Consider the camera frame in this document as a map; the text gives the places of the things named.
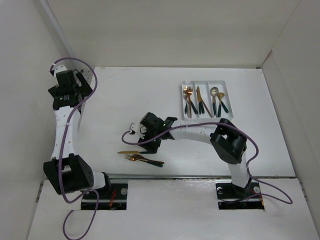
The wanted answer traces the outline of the rose gold knife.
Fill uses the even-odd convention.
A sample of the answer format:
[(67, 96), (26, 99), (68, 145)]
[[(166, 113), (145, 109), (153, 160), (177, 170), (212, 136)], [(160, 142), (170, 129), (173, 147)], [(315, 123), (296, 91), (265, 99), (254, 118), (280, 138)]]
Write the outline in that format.
[(202, 98), (201, 90), (199, 90), (198, 92), (199, 92), (199, 99), (200, 99), (200, 101), (201, 101), (201, 103), (202, 103), (202, 105), (203, 105), (203, 108), (205, 109), (205, 111), (207, 112), (207, 114), (209, 115), (209, 117), (212, 118), (213, 116), (212, 116), (210, 110), (208, 109), (206, 103), (204, 102), (204, 100), (203, 100), (203, 98)]

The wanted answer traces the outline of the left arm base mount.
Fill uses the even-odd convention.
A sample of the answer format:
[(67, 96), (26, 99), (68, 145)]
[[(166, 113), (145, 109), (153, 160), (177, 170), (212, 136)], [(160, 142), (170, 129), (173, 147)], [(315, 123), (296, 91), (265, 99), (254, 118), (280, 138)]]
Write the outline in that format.
[[(111, 189), (97, 189), (99, 194), (98, 210), (122, 211), (127, 209), (128, 179), (112, 178)], [(94, 210), (97, 195), (94, 192), (85, 194), (80, 203), (81, 210)]]

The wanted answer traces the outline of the gold knife green handle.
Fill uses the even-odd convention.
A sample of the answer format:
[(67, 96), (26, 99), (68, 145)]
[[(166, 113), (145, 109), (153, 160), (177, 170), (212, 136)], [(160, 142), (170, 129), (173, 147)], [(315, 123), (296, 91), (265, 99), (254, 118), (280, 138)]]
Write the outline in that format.
[(203, 104), (202, 104), (202, 100), (201, 100), (201, 93), (200, 93), (199, 86), (196, 88), (196, 96), (197, 96), (197, 101), (198, 101), (199, 115), (201, 115), (203, 113)]
[(126, 151), (119, 151), (117, 154), (148, 154), (147, 151), (137, 151), (137, 150), (126, 150)]

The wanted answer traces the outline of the rose gold fork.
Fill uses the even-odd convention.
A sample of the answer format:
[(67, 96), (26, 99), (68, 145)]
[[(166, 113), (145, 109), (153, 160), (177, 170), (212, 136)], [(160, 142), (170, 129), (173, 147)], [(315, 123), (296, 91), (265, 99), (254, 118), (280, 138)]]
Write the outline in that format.
[(185, 86), (183, 89), (184, 98), (186, 99), (187, 116), (192, 119), (192, 112), (196, 115), (198, 113), (194, 103), (192, 102), (191, 96), (193, 94), (193, 88)]

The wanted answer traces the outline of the aluminium rail frame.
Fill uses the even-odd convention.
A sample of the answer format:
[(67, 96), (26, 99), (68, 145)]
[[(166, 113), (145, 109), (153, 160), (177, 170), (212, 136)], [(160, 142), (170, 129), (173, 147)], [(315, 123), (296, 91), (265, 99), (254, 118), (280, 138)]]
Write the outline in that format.
[(93, 73), (89, 68), (84, 68), (80, 72), (82, 73), (82, 76), (85, 78), (89, 85), (92, 81), (95, 80)]

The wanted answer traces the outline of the white three-slot cutlery tray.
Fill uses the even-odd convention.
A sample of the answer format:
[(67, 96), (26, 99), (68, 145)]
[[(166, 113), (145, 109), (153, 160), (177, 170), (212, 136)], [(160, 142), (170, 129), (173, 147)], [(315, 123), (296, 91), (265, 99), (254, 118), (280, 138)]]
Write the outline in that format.
[[(186, 100), (183, 96), (183, 89), (185, 86), (193, 88), (191, 100), (198, 111), (198, 114), (194, 114), (194, 112), (192, 112), (192, 119), (188, 118), (188, 115), (185, 114), (185, 112), (184, 112)], [(199, 90), (201, 91), (202, 98), (203, 98), (206, 106), (208, 107), (209, 111), (211, 112), (212, 118), (207, 114), (205, 108), (202, 109), (202, 114), (199, 115), (198, 100), (197, 100), (197, 87), (199, 87)], [(226, 113), (224, 111), (224, 109), (222, 108), (221, 109), (221, 117), (214, 116), (213, 105), (212, 105), (212, 96), (210, 94), (210, 89), (212, 87), (217, 87), (218, 92), (222, 92), (225, 94), (222, 101), (224, 102), (224, 104), (228, 108), (229, 113)], [(194, 121), (197, 123), (208, 122), (208, 121), (216, 122), (216, 121), (219, 121), (221, 118), (232, 120), (234, 117), (229, 94), (228, 94), (228, 90), (227, 90), (227, 85), (226, 85), (226, 82), (223, 80), (198, 80), (198, 81), (190, 81), (190, 82), (184, 81), (181, 84), (181, 98), (182, 98), (182, 116), (185, 121)], [(217, 113), (218, 113), (219, 104), (220, 104), (220, 102), (219, 102), (219, 99), (217, 96), (216, 97)]]

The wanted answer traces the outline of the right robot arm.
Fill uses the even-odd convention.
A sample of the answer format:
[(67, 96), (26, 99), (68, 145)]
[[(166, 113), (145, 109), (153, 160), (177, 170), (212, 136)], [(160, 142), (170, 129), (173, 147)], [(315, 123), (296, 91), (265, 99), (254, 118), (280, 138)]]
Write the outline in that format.
[(213, 146), (219, 158), (228, 164), (231, 173), (232, 193), (243, 197), (250, 191), (251, 178), (247, 172), (244, 154), (247, 149), (247, 137), (227, 119), (219, 122), (187, 124), (176, 117), (165, 120), (148, 112), (140, 121), (145, 128), (138, 140), (148, 154), (155, 154), (162, 140), (191, 140)]

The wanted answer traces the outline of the gold spoon green handle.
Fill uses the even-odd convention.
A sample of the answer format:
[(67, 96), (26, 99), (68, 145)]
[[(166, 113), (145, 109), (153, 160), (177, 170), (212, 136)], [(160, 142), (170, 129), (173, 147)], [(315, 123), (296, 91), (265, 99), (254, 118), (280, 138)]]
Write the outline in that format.
[(219, 103), (221, 104), (221, 108), (226, 112), (226, 113), (229, 113), (229, 110), (227, 108), (227, 106), (224, 104), (223, 102), (223, 98), (224, 98), (225, 94), (223, 92), (219, 92), (217, 94), (217, 97), (218, 97), (218, 100), (219, 100)]
[(218, 106), (218, 111), (217, 111), (217, 117), (220, 118), (220, 117), (221, 117), (221, 114), (222, 114), (222, 105), (219, 104), (219, 106)]
[(217, 117), (217, 105), (215, 102), (212, 103), (212, 109), (213, 109), (213, 113), (214, 113), (214, 116)]

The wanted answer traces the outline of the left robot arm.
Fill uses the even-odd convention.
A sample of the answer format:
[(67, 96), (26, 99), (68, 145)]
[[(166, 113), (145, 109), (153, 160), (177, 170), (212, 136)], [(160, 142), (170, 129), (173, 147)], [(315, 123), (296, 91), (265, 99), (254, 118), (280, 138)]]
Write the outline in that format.
[(82, 100), (92, 88), (81, 72), (74, 73), (64, 65), (55, 68), (57, 85), (48, 92), (53, 97), (55, 143), (43, 171), (58, 195), (94, 190), (100, 198), (111, 195), (112, 185), (105, 172), (94, 172), (78, 154), (78, 131), (82, 116)]

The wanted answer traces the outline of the silver spoon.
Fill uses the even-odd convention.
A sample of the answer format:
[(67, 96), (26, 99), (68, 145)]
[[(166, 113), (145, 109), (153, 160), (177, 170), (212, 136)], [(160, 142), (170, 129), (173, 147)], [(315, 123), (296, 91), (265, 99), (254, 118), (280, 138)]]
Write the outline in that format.
[(210, 89), (210, 95), (212, 96), (212, 103), (213, 102), (216, 103), (216, 97), (218, 96), (218, 93), (219, 93), (219, 89), (216, 86)]

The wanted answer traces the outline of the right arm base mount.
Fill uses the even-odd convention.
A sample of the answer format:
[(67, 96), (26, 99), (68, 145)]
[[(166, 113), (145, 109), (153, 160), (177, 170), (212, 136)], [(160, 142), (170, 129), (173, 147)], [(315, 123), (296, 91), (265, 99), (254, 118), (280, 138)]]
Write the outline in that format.
[(231, 182), (218, 182), (216, 195), (219, 210), (264, 210), (264, 202), (258, 182), (251, 182), (246, 188)]

